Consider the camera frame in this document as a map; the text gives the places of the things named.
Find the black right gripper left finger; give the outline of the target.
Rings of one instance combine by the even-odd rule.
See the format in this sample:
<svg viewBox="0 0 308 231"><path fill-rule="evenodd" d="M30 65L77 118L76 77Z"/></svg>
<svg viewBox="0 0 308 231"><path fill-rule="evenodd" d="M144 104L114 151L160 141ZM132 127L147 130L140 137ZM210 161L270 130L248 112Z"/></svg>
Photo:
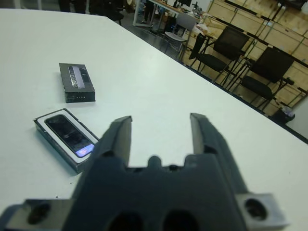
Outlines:
<svg viewBox="0 0 308 231"><path fill-rule="evenodd" d="M127 167L130 157L132 117L117 118L95 144L92 159L118 157Z"/></svg>

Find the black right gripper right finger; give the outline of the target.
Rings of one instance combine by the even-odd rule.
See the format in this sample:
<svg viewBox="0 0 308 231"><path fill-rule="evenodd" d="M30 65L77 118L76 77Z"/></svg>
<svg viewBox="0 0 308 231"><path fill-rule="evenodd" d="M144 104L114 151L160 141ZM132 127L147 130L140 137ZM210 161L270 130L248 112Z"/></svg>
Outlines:
<svg viewBox="0 0 308 231"><path fill-rule="evenodd" d="M193 152L195 154L213 154L233 192L235 194L248 193L246 183L224 137L205 115L191 113L190 120Z"/></svg>

